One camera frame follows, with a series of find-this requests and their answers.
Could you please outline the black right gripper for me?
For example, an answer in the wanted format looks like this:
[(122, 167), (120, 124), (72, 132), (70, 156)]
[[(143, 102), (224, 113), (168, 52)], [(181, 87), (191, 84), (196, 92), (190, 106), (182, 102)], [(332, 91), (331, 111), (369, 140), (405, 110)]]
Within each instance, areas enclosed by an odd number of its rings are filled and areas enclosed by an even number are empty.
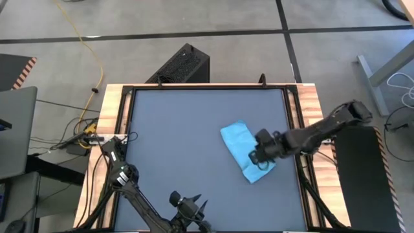
[(260, 170), (267, 170), (269, 162), (277, 158), (286, 158), (296, 154), (296, 141), (293, 132), (275, 132), (273, 135), (275, 145), (254, 150), (248, 154), (253, 164), (258, 164)]

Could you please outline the light blue microfiber towel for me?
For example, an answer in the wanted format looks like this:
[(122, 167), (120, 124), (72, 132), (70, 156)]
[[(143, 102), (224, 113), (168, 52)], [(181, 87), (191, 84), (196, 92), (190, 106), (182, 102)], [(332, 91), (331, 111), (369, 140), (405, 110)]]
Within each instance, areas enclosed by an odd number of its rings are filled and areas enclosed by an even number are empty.
[(250, 184), (260, 180), (276, 167), (270, 162), (268, 169), (263, 171), (252, 163), (248, 154), (255, 150), (257, 142), (244, 121), (238, 120), (222, 128), (220, 133), (226, 147)]

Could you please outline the black computer tower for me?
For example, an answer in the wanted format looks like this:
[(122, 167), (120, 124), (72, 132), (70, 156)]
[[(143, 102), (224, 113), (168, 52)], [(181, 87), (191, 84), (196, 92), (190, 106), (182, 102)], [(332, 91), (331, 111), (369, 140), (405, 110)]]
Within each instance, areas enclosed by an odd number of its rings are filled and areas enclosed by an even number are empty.
[(186, 43), (146, 83), (209, 83), (210, 57)]

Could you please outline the grey desk leg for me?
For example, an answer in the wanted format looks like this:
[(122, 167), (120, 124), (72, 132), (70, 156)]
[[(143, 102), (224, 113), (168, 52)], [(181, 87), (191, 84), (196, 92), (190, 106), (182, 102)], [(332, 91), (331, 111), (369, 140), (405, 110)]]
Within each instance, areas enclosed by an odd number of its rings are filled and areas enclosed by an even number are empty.
[(414, 59), (414, 40), (406, 45), (400, 52), (393, 56), (387, 63), (385, 63), (379, 70), (373, 72), (363, 55), (356, 57), (357, 62), (362, 69), (362, 79), (364, 84), (374, 100), (376, 108), (382, 117), (389, 115), (386, 102), (382, 95), (380, 85), (385, 82), (392, 74), (401, 70), (403, 66), (407, 65)]

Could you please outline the grey cabinet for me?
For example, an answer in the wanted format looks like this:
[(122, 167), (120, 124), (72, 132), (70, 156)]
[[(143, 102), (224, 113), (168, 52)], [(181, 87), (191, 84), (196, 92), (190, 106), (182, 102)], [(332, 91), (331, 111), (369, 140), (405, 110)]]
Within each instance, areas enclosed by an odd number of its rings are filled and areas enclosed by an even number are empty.
[(34, 224), (36, 218), (34, 206), (38, 196), (39, 180), (39, 174), (36, 172), (11, 179), (10, 196), (0, 228), (5, 228), (10, 222), (21, 218), (26, 222), (27, 227)]

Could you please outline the black computer mouse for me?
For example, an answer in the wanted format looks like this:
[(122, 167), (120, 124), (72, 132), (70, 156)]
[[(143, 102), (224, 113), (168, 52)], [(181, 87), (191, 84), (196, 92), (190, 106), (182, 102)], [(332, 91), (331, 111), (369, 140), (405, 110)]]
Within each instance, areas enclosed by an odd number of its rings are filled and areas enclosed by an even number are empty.
[(17, 219), (8, 224), (4, 233), (25, 233), (26, 221)]

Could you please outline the wooden desk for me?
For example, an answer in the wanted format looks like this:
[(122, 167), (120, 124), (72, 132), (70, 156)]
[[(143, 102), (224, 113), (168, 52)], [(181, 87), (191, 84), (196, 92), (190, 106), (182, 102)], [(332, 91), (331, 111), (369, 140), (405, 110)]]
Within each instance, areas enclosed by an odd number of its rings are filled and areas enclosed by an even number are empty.
[(414, 0), (398, 0), (410, 23), (414, 26)]

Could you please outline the black hazard striped mat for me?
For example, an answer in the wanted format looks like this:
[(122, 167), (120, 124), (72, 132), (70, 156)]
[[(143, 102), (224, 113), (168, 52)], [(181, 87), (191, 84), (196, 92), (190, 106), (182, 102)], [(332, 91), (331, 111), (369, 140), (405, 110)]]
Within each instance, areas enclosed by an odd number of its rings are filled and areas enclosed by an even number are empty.
[(0, 92), (20, 89), (36, 62), (36, 57), (0, 54)]

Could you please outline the black table frame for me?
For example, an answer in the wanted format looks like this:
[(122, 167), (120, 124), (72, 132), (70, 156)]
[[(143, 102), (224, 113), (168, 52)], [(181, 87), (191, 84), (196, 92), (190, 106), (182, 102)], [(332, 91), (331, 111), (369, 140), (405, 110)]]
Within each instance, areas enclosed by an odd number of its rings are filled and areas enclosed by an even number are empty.
[(292, 119), (282, 87), (218, 86), (134, 90), (127, 162), (156, 211), (171, 219), (169, 196), (198, 197), (215, 231), (275, 232), (307, 228), (296, 163), (279, 159), (255, 183), (243, 175), (221, 136), (242, 121), (251, 133), (284, 132)]

